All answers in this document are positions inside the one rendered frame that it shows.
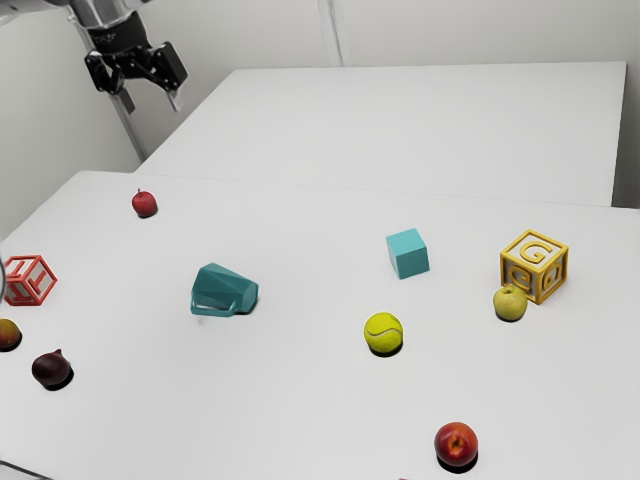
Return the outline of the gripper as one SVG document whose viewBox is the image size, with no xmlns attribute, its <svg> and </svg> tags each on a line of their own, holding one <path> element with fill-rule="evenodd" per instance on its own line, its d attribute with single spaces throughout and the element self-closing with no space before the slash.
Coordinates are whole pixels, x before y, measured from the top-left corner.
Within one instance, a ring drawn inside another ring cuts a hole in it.
<svg viewBox="0 0 640 480">
<path fill-rule="evenodd" d="M 173 44 L 166 41 L 152 46 L 137 12 L 105 29 L 88 31 L 94 44 L 84 62 L 100 92 L 120 100 L 127 114 L 135 111 L 135 104 L 125 88 L 126 79 L 146 78 L 167 95 L 175 112 L 184 106 L 181 88 L 188 72 Z"/>
</svg>

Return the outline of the teal faceted mug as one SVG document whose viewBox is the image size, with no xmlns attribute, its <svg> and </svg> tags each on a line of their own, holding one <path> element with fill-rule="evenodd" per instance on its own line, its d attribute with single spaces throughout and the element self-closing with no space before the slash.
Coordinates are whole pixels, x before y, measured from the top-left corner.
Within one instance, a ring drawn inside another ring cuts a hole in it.
<svg viewBox="0 0 640 480">
<path fill-rule="evenodd" d="M 249 314 L 257 304 L 259 285 L 218 264 L 201 267 L 192 290 L 194 315 L 232 317 Z"/>
</svg>

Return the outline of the small red apple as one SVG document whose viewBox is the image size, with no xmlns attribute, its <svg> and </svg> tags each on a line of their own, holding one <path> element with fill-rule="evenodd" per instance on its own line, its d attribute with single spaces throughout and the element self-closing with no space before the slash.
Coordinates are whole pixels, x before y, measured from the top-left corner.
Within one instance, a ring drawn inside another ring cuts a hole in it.
<svg viewBox="0 0 640 480">
<path fill-rule="evenodd" d="M 154 195 L 148 191 L 138 190 L 131 199 L 132 208 L 140 218 L 149 218 L 158 212 L 158 204 Z"/>
</svg>

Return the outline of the red letter block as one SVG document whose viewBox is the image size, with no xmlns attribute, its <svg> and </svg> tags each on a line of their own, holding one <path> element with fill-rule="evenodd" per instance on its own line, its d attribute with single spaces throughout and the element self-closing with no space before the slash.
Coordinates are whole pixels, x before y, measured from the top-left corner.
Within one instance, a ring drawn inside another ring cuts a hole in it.
<svg viewBox="0 0 640 480">
<path fill-rule="evenodd" d="M 4 299 L 11 306 L 40 306 L 57 282 L 41 255 L 12 256 L 4 267 Z"/>
</svg>

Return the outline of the orange red fruit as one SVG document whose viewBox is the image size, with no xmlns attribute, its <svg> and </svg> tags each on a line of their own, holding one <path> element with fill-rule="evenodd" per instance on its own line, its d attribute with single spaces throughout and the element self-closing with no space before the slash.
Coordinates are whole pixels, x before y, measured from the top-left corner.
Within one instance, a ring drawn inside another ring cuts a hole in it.
<svg viewBox="0 0 640 480">
<path fill-rule="evenodd" d="M 15 322 L 0 318 L 0 351 L 15 349 L 22 340 L 22 333 Z"/>
</svg>

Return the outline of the dark red fig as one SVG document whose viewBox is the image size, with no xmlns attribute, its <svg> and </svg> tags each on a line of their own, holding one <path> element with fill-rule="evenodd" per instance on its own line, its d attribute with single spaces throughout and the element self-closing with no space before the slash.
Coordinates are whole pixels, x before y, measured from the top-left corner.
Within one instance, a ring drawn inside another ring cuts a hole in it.
<svg viewBox="0 0 640 480">
<path fill-rule="evenodd" d="M 60 349 L 37 357 L 31 367 L 32 376 L 46 388 L 57 386 L 71 374 L 71 365 Z"/>
</svg>

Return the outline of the teal cube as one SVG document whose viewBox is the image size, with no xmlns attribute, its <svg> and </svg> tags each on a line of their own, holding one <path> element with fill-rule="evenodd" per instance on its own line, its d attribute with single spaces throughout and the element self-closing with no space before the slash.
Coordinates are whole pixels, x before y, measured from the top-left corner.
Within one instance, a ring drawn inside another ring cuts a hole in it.
<svg viewBox="0 0 640 480">
<path fill-rule="evenodd" d="M 391 265 L 399 279 L 430 270 L 427 246 L 415 228 L 387 236 L 386 244 Z"/>
</svg>

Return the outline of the yellow tennis ball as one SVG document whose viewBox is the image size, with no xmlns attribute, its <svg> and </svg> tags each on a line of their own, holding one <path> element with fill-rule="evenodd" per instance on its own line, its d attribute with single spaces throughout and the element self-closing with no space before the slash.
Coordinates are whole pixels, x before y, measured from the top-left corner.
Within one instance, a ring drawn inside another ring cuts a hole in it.
<svg viewBox="0 0 640 480">
<path fill-rule="evenodd" d="M 404 341 L 401 322 L 389 312 L 379 312 L 367 319 L 363 335 L 369 349 L 376 354 L 390 354 Z"/>
</svg>

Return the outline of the green apple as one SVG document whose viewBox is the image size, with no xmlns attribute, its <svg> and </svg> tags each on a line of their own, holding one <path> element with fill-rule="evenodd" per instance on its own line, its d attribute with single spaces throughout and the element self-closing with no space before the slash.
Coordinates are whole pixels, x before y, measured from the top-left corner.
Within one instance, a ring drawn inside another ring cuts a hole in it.
<svg viewBox="0 0 640 480">
<path fill-rule="evenodd" d="M 505 321 L 521 319 L 528 306 L 525 292 L 512 285 L 499 288 L 493 295 L 493 307 L 496 315 Z"/>
</svg>

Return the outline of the yellow letter block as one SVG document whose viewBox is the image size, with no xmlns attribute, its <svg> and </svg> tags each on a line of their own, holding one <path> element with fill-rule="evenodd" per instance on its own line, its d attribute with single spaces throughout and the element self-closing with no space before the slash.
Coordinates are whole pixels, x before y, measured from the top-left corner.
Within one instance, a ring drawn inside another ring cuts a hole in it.
<svg viewBox="0 0 640 480">
<path fill-rule="evenodd" d="M 567 245 L 528 229 L 500 252 L 500 282 L 541 305 L 566 281 L 568 256 Z"/>
</svg>

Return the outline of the red yellow apple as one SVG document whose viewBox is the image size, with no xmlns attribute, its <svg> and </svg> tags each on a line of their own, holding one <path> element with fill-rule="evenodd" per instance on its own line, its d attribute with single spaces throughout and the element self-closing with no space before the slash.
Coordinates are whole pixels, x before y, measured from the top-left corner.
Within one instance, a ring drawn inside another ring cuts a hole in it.
<svg viewBox="0 0 640 480">
<path fill-rule="evenodd" d="M 439 428 L 434 437 L 437 458 L 452 467 L 471 463 L 478 454 L 478 437 L 463 422 L 450 422 Z"/>
</svg>

